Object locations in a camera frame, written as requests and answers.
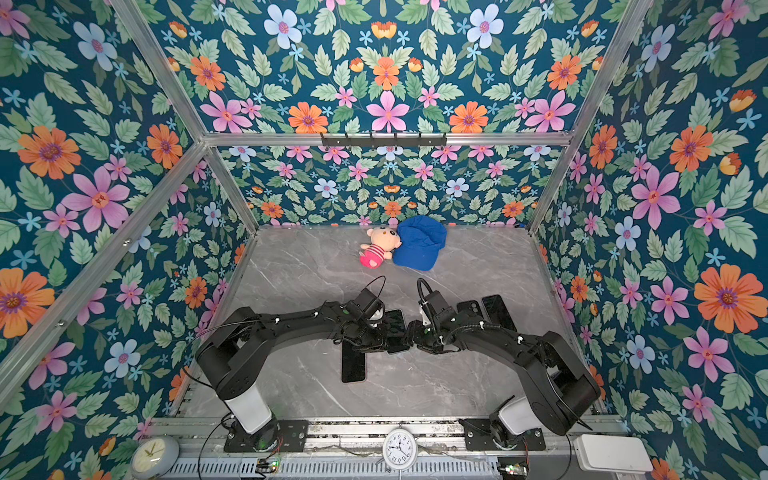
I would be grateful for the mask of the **purple-edged smartphone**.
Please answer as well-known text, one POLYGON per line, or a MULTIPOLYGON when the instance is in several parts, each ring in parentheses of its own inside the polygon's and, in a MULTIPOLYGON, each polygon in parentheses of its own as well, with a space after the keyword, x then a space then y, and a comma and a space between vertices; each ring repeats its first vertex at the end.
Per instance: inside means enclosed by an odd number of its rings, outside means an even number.
POLYGON ((341 381, 345 384, 357 383, 364 381, 366 376, 366 355, 355 350, 343 350, 341 381))

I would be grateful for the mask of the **blue-edged smartphone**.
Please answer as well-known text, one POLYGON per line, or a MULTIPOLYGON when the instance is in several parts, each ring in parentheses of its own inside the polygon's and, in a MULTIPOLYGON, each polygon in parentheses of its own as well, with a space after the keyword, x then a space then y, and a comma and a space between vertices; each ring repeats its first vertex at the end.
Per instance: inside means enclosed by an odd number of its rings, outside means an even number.
POLYGON ((406 323, 400 310, 386 312, 386 351, 388 354, 396 354, 407 351, 410 346, 405 341, 406 323))

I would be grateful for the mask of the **black phone case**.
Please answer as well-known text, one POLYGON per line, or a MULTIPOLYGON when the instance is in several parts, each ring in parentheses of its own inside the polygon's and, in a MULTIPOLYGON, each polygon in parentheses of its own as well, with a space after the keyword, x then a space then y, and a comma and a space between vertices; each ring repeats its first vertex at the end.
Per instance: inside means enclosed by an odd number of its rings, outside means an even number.
POLYGON ((481 304, 477 300, 462 301, 457 304, 459 313, 469 313, 471 315, 483 316, 481 304))

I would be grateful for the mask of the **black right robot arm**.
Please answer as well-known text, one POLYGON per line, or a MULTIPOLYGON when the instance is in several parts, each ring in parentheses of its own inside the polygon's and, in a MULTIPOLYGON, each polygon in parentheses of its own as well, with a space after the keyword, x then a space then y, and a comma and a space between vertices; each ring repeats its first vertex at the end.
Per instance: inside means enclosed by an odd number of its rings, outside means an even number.
POLYGON ((423 278, 417 293, 422 319, 408 325, 408 343, 432 355, 483 354, 516 373, 523 394, 489 416, 498 444, 537 429, 564 436, 575 425, 589 427, 582 417, 600 399, 600 387, 560 334, 524 334, 472 310, 460 312, 423 278))

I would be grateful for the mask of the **silver-edged black smartphone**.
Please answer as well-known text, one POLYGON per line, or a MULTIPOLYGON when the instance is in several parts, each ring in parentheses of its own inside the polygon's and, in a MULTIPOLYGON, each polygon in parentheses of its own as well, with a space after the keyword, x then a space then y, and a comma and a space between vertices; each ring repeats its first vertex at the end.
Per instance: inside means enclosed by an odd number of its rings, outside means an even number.
POLYGON ((483 297, 482 304, 491 323, 512 331, 517 330, 501 295, 495 294, 483 297))

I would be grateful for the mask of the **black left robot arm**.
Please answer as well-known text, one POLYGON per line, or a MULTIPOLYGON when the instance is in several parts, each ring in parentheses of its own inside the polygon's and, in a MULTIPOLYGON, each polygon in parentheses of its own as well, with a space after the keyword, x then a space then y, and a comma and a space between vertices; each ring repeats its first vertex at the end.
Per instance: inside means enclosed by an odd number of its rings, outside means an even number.
POLYGON ((235 310, 195 353, 197 365, 233 417, 225 450, 265 451, 278 441, 278 421, 257 386, 272 352, 314 340, 347 343, 361 353, 382 351, 387 348, 384 314, 384 303, 367 288, 351 301, 325 301, 299 312, 235 310))

